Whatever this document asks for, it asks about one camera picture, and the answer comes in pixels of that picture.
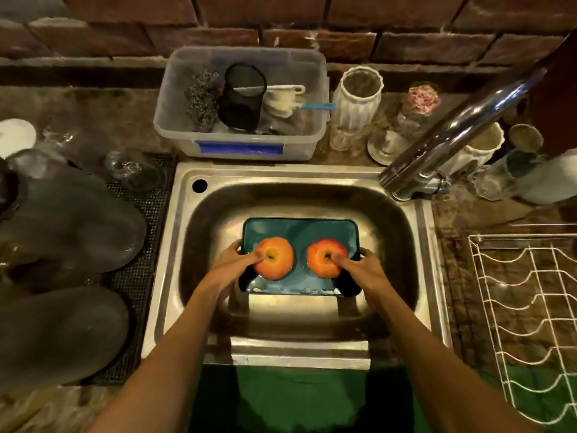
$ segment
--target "orange apple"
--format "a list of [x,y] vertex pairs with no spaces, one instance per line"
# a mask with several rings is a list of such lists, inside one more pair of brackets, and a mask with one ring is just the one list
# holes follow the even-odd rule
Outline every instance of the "orange apple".
[[292,269],[294,251],[288,240],[282,237],[265,238],[255,250],[262,250],[266,255],[263,261],[253,264],[256,273],[263,278],[275,281]]
[[307,264],[309,268],[320,278],[336,278],[341,268],[331,260],[333,252],[348,256],[347,248],[337,240],[325,238],[313,243],[307,249]]

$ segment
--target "green tray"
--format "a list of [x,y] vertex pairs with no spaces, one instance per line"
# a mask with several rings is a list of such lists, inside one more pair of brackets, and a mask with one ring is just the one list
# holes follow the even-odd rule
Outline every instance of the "green tray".
[[316,276],[307,265],[307,248],[324,238],[337,240],[347,248],[349,258],[358,261],[359,234],[352,220],[249,218],[242,227],[242,253],[253,252],[265,238],[282,237],[294,250],[291,271],[276,281],[263,278],[249,266],[239,278],[239,287],[247,293],[355,296],[361,292],[346,270],[338,278]]

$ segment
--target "countertop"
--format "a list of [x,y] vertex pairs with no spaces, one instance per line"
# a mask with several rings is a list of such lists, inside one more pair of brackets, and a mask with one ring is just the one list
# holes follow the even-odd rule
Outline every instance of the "countertop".
[[[38,130],[56,107],[70,105],[89,113],[99,130],[119,144],[151,152],[169,152],[172,148],[170,143],[161,138],[152,125],[157,95],[157,89],[1,86],[0,120],[26,119]],[[373,122],[349,150],[332,150],[327,133],[317,145],[310,163],[379,167],[368,155],[366,142],[372,134],[388,127],[391,116],[399,107],[399,97],[400,94],[383,94]],[[452,108],[463,97],[463,94],[444,94],[439,114]],[[449,195],[433,198],[433,209],[445,259],[445,292],[453,345],[457,355],[467,364],[485,368],[493,362],[493,354],[487,350],[485,317],[481,315],[482,306],[474,292],[476,280],[467,266],[467,249],[460,237],[468,231],[483,231],[491,225],[523,218],[534,212],[534,207],[514,200],[482,201],[473,197],[464,183],[457,183]],[[539,212],[539,215],[546,220],[557,218],[555,210]],[[10,419],[16,424],[21,419],[23,427],[20,431],[32,431],[40,426],[46,428],[43,431],[82,431],[117,391],[114,387],[68,387],[35,392],[28,397],[6,397],[0,400],[0,427]],[[37,407],[37,413],[32,417],[26,415],[31,407]]]

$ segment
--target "faucet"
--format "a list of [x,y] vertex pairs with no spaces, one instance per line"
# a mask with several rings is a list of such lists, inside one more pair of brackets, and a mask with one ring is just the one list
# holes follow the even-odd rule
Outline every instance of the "faucet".
[[545,65],[537,64],[499,74],[402,152],[379,175],[381,186],[398,201],[409,200],[415,193],[447,192],[451,182],[437,168],[498,120],[503,110],[537,85],[546,72]]

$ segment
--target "sink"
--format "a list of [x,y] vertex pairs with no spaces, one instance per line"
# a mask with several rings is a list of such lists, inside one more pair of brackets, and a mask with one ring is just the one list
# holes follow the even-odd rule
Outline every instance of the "sink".
[[[362,247],[393,287],[450,346],[429,201],[396,202],[376,167],[282,164],[177,168],[142,349],[171,327],[213,258],[250,217],[351,219]],[[205,362],[366,369],[391,360],[389,333],[363,293],[356,297],[246,294],[235,287],[215,312]]]

